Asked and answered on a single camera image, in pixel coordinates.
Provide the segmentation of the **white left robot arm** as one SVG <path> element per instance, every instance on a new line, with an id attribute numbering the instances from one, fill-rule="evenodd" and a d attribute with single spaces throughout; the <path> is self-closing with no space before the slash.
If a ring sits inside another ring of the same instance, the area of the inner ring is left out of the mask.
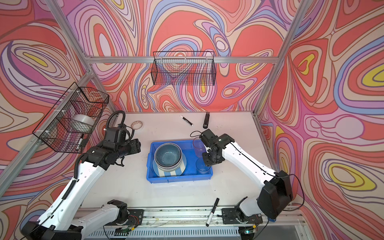
<path id="1" fill-rule="evenodd" d="M 28 221 L 21 230 L 27 240 L 83 240 L 109 223 L 124 225 L 130 218 L 127 204 L 111 200 L 97 211 L 74 220 L 93 185 L 117 160 L 138 154 L 141 143 L 133 128 L 120 124 L 106 129 L 104 139 L 75 161 L 74 175 L 54 203 L 37 221 Z"/>

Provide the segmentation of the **dark teal bowl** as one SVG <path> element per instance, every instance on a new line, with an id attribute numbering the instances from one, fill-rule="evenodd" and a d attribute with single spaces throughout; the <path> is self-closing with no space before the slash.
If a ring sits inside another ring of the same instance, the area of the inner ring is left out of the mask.
<path id="1" fill-rule="evenodd" d="M 174 143 L 165 143 L 156 149 L 154 159 L 159 167 L 170 168 L 182 159 L 182 150 Z"/>

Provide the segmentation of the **blue frosted plastic cup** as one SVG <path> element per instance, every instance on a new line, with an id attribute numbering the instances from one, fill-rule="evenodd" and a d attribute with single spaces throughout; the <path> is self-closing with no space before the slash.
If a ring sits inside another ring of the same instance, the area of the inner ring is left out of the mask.
<path id="1" fill-rule="evenodd" d="M 211 167 L 207 167 L 203 158 L 198 158 L 196 161 L 197 172 L 201 175 L 208 174 L 211 170 Z"/>

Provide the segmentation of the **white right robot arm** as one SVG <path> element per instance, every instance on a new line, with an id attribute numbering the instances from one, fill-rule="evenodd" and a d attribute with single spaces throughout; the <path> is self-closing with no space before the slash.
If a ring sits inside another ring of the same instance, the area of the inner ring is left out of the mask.
<path id="1" fill-rule="evenodd" d="M 229 161 L 256 185 L 256 195 L 243 198 L 236 206 L 236 216 L 241 222 L 249 217 L 264 214 L 275 220 L 293 200 L 290 176 L 284 172 L 263 165 L 248 154 L 227 134 L 215 135 L 207 129 L 199 135 L 206 152 L 202 154 L 206 166 Z"/>

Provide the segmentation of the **blue plastic bin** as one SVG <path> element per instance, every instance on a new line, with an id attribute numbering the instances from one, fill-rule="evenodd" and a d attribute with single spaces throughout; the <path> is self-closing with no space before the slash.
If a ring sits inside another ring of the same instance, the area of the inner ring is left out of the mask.
<path id="1" fill-rule="evenodd" d="M 187 159 L 187 168 L 181 176 L 178 177 L 164 177 L 159 178 L 155 174 L 152 163 L 155 160 L 154 154 L 156 149 L 165 142 L 153 142 L 151 143 L 150 152 L 147 160 L 147 180 L 152 184 L 160 183 L 173 183 L 173 182 L 187 182 L 187 181 L 201 181 L 209 180 L 213 176 L 213 169 L 208 174 L 199 174 L 196 169 L 197 156 L 195 155 L 193 140 L 181 140 L 173 141 L 172 143 L 181 147 L 184 157 Z"/>

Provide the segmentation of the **grey ceramic bowl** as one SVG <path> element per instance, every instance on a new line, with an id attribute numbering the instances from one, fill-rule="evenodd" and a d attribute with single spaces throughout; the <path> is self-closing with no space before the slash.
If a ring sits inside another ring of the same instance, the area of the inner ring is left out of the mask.
<path id="1" fill-rule="evenodd" d="M 154 160 L 154 166 L 165 172 L 175 171 L 182 163 L 183 159 L 176 157 L 162 157 Z"/>

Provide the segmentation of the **pink translucent plastic cup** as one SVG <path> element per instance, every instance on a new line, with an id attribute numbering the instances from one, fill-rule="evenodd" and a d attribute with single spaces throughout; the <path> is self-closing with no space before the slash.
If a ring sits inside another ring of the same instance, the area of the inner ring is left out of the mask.
<path id="1" fill-rule="evenodd" d="M 197 158 L 201 158 L 203 156 L 203 153 L 207 152 L 204 143 L 199 137 L 195 137 L 193 139 L 193 147 Z"/>

